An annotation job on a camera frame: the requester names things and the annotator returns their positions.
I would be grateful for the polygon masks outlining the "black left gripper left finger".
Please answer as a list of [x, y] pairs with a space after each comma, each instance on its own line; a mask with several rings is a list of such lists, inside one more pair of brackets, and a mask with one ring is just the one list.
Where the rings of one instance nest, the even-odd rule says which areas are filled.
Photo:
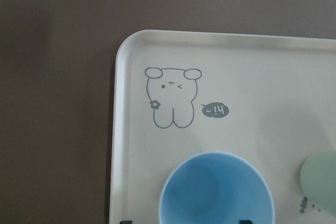
[[121, 220], [120, 224], [133, 224], [132, 220]]

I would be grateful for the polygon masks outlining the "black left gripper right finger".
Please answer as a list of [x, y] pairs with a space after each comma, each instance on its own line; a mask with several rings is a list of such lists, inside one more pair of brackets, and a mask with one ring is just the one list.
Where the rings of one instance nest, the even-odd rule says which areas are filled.
[[253, 224], [251, 220], [239, 220], [239, 224]]

